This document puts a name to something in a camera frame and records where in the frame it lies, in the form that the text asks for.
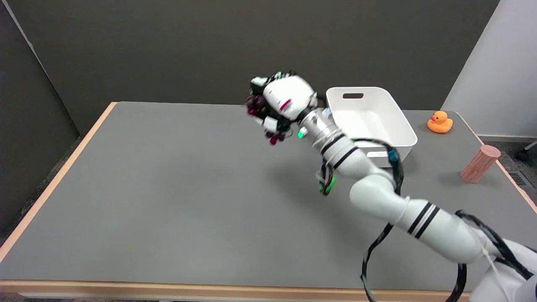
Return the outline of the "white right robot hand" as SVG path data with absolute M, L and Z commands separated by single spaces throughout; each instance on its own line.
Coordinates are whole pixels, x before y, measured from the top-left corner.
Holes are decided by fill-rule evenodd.
M 318 107 L 317 92 L 293 71 L 250 80 L 247 114 L 263 126 L 270 145 L 284 141 L 293 123 Z

